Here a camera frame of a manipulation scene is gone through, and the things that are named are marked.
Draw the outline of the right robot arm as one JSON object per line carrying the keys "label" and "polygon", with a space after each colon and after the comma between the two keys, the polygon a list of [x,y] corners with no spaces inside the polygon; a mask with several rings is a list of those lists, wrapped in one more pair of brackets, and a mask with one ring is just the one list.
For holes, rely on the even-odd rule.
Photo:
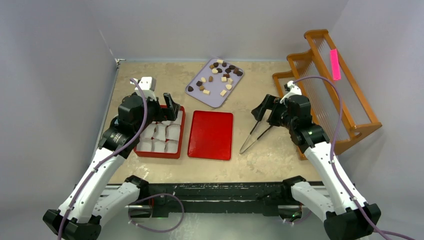
{"label": "right robot arm", "polygon": [[284,181],[280,196],[288,204],[298,201],[323,222],[331,240],[357,240],[371,235],[381,216],[377,204],[369,204],[347,177],[332,150],[324,129],[313,123],[310,100],[304,95],[281,99],[266,95],[251,111],[260,122],[267,110],[271,127],[285,127],[292,142],[298,146],[319,173],[328,197],[314,190],[305,180]]}

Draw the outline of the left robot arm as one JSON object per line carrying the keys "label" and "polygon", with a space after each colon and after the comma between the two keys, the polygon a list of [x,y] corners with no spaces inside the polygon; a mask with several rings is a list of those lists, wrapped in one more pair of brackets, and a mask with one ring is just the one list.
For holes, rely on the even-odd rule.
{"label": "left robot arm", "polygon": [[158,98],[145,98],[136,92],[123,98],[79,183],[64,203],[47,210],[42,218],[59,240],[96,240],[121,208],[150,203],[158,197],[150,193],[147,181],[132,175],[116,192],[99,200],[111,177],[140,142],[141,132],[152,122],[177,119],[180,104],[169,93],[163,97],[166,106],[161,106]]}

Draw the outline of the black metal tongs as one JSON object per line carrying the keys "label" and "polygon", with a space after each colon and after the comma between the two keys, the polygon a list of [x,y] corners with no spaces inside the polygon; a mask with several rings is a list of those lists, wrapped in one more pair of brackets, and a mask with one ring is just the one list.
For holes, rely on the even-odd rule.
{"label": "black metal tongs", "polygon": [[268,124],[266,128],[264,128],[262,131],[260,131],[260,126],[263,125],[262,121],[257,121],[252,129],[250,130],[247,138],[243,142],[242,146],[239,149],[239,154],[243,155],[246,153],[253,145],[255,145],[259,140],[261,140],[264,135],[269,132],[273,126]]}

